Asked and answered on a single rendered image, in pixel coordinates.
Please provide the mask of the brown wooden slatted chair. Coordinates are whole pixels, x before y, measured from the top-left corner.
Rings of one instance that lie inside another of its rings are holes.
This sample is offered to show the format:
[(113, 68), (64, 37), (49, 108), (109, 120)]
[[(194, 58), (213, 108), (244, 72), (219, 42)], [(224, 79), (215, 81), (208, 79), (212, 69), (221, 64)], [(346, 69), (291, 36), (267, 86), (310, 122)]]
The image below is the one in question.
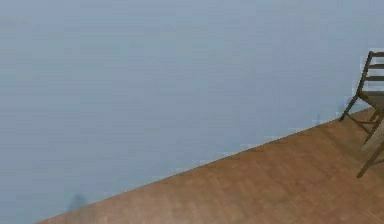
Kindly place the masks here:
[[(365, 142), (367, 142), (372, 137), (374, 132), (379, 127), (380, 123), (384, 120), (384, 90), (375, 91), (363, 89), (364, 84), (368, 81), (384, 82), (384, 75), (369, 75), (370, 70), (384, 70), (384, 63), (372, 64), (373, 58), (384, 58), (384, 52), (368, 52), (355, 95), (352, 97), (352, 99), (348, 103), (348, 106), (338, 119), (338, 121), (341, 122), (344, 120), (345, 117), (349, 117), (355, 124), (362, 128), (368, 134), (365, 139)], [(350, 114), (351, 108), (355, 105), (358, 99), (361, 99), (374, 109), (374, 113), (368, 121), (357, 120)]]

